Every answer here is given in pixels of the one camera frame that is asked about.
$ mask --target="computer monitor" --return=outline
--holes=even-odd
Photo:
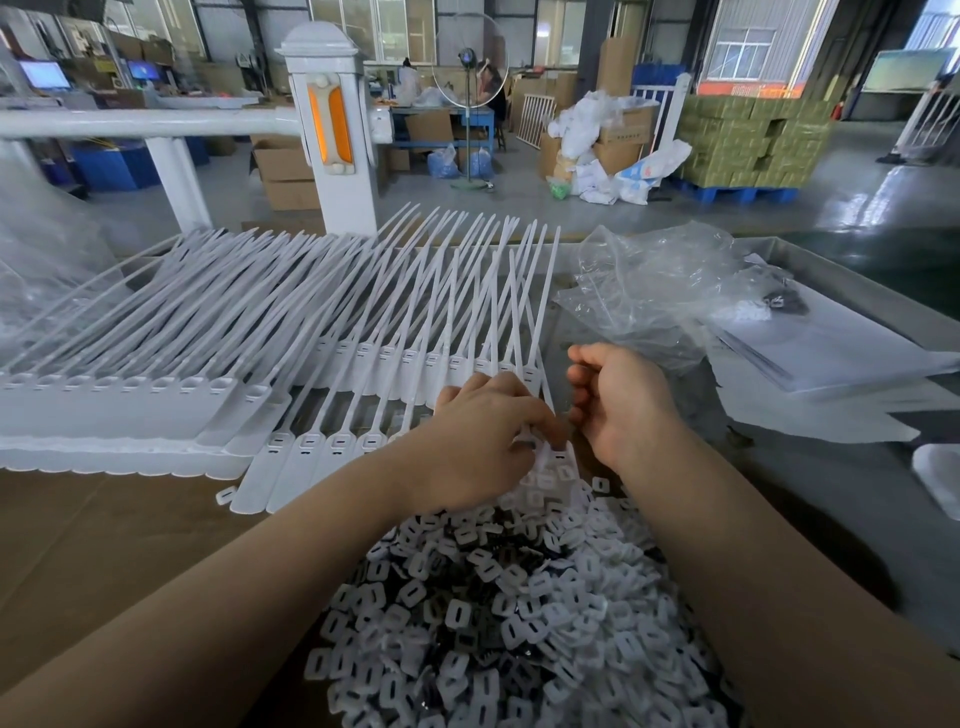
[[[160,70],[150,61],[127,61],[130,75],[138,81],[159,81]]]
[[[69,88],[70,82],[56,61],[21,61],[20,67],[34,88]]]

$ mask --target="pallet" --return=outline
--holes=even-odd
[[[789,203],[800,194],[800,190],[796,187],[698,187],[686,180],[673,180],[673,183],[682,192],[707,205],[714,202],[717,195],[730,197],[741,205],[747,205],[758,197],[775,203]]]

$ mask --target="standing fan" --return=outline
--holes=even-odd
[[[503,90],[510,67],[506,40],[496,21],[482,12],[441,15],[439,21],[437,65],[433,67],[433,80],[451,105],[464,110],[467,123],[467,178],[454,181],[453,186],[458,189],[493,189],[492,182],[472,178],[470,119],[474,109],[480,109],[486,100]],[[490,95],[481,101],[478,74],[486,64],[496,69],[500,83],[493,88],[482,89]]]

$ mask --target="clear plastic bag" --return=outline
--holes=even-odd
[[[486,147],[470,152],[470,176],[488,180],[493,176],[493,159]]]
[[[707,318],[755,317],[781,288],[766,266],[745,262],[733,237],[691,222],[624,237],[603,226],[577,251],[577,287],[556,301],[610,341],[682,374],[704,357],[690,335]]]
[[[0,162],[0,364],[121,280],[119,271],[104,276],[21,333],[50,305],[116,264],[107,237],[89,205],[15,162]],[[89,327],[127,295],[121,287],[57,340]]]
[[[438,149],[426,157],[426,168],[430,172],[430,177],[436,177],[438,180],[454,180],[460,177],[460,169],[457,167],[457,150],[450,144],[445,149]]]

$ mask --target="stacked boxes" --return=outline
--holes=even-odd
[[[693,152],[677,175],[700,187],[802,187],[830,132],[830,102],[689,96],[677,137]]]

